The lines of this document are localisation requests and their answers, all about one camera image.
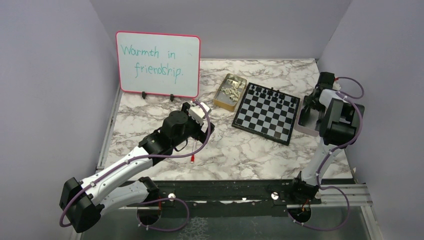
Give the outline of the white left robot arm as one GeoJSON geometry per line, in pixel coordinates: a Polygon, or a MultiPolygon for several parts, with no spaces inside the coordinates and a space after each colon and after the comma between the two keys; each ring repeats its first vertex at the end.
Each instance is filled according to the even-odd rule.
{"type": "Polygon", "coordinates": [[[210,109],[202,106],[174,110],[160,128],[145,136],[111,166],[82,180],[68,179],[59,200],[60,227],[73,227],[77,233],[82,233],[112,210],[131,204],[149,206],[161,202],[159,187],[150,177],[141,177],[129,185],[124,183],[165,159],[188,157],[187,153],[178,154],[177,147],[189,138],[201,143],[191,154],[200,152],[215,128],[210,113],[210,109]]]}

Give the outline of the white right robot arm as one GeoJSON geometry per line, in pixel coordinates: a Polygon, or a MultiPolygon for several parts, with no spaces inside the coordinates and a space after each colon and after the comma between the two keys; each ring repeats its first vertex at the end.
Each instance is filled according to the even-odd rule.
{"type": "Polygon", "coordinates": [[[334,73],[320,72],[312,93],[302,102],[297,124],[305,128],[312,121],[311,111],[317,111],[314,131],[318,132],[320,141],[313,158],[288,190],[289,199],[296,204],[315,198],[330,164],[356,141],[362,130],[365,107],[354,103],[354,96],[335,90],[337,80],[334,73]]]}

